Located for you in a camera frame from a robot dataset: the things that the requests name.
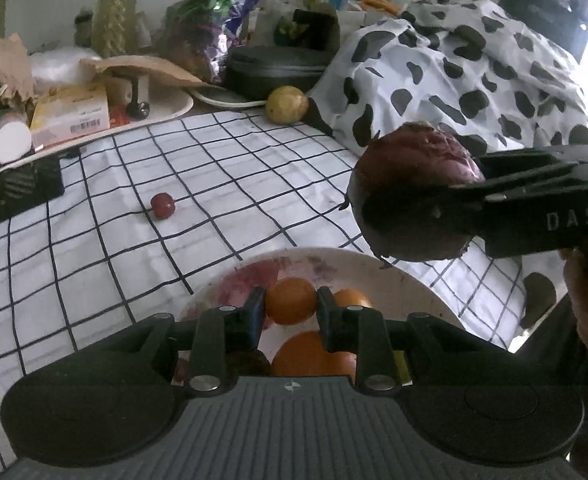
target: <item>cardboard box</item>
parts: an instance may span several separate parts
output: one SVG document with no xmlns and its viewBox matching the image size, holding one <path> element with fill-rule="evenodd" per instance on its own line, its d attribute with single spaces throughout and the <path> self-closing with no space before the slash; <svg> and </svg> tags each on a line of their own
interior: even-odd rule
<svg viewBox="0 0 588 480">
<path fill-rule="evenodd" d="M 110 127 L 107 94 L 103 83 L 61 89 L 36 103 L 32 118 L 34 149 L 42 150 Z"/>
</svg>

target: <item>red onion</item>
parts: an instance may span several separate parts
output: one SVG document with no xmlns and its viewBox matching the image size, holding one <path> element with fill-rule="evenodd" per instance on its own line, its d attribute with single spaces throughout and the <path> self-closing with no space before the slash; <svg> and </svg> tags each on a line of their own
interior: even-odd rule
<svg viewBox="0 0 588 480">
<path fill-rule="evenodd" d="M 347 197 L 374 254 L 423 262 L 461 256 L 472 235 L 462 232 L 440 210 L 424 206 L 428 189 L 484 181 L 470 153 L 449 133 L 429 123 L 405 123 L 373 140 L 351 174 Z M 376 228 L 363 220 L 372 193 L 394 189 L 391 212 Z M 399 197 L 407 192 L 407 201 Z"/>
</svg>

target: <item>grid tablecloth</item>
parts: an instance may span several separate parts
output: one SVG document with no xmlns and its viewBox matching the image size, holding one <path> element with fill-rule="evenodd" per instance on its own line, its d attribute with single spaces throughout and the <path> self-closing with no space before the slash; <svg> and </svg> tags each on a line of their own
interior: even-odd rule
<svg viewBox="0 0 588 480">
<path fill-rule="evenodd" d="M 61 166 L 65 194 L 0 224 L 0 402 L 22 375 L 156 312 L 178 316 L 238 261 L 292 246 L 371 254 L 350 209 L 357 160 L 300 125 L 220 112 L 98 140 Z M 151 197 L 176 212 L 155 221 Z M 457 260 L 392 262 L 471 332 L 505 346 L 522 315 L 517 260 L 474 240 Z M 0 471 L 15 456 L 0 423 Z"/>
</svg>

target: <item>cow print fabric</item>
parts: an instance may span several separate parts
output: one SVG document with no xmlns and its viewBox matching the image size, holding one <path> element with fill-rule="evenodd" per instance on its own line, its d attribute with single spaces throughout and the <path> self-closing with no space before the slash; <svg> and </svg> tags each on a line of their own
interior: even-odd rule
<svg viewBox="0 0 588 480">
<path fill-rule="evenodd" d="M 357 154 L 407 121 L 455 131 L 474 156 L 588 144 L 579 81 L 570 54 L 493 2 L 421 0 L 347 40 L 310 92 L 306 121 Z M 536 287 L 529 298 L 549 298 L 537 310 L 564 293 L 555 253 L 524 256 L 523 277 Z"/>
</svg>

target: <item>yellow fruit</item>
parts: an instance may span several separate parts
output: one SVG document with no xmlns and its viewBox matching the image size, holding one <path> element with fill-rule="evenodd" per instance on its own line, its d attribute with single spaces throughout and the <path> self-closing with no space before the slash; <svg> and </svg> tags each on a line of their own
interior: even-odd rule
<svg viewBox="0 0 588 480">
<path fill-rule="evenodd" d="M 279 325 L 295 325 L 316 312 L 314 285 L 302 278 L 284 278 L 267 289 L 265 314 Z"/>
<path fill-rule="evenodd" d="M 320 332 L 303 332 L 285 341 L 271 361 L 274 377 L 313 377 L 348 375 L 356 377 L 356 355 L 329 353 L 323 348 Z"/>
<path fill-rule="evenodd" d="M 343 288 L 334 293 L 334 301 L 338 306 L 360 305 L 372 307 L 372 302 L 359 290 L 354 288 Z"/>
<path fill-rule="evenodd" d="M 307 96 L 293 86 L 276 88 L 267 98 L 267 118 L 274 124 L 292 124 L 307 111 Z"/>
<path fill-rule="evenodd" d="M 407 361 L 405 361 L 405 352 L 402 350 L 394 350 L 394 361 L 396 361 L 396 368 L 398 368 L 398 375 L 401 377 L 401 383 L 409 383 L 411 381 L 411 376 L 410 369 L 407 367 Z"/>
</svg>

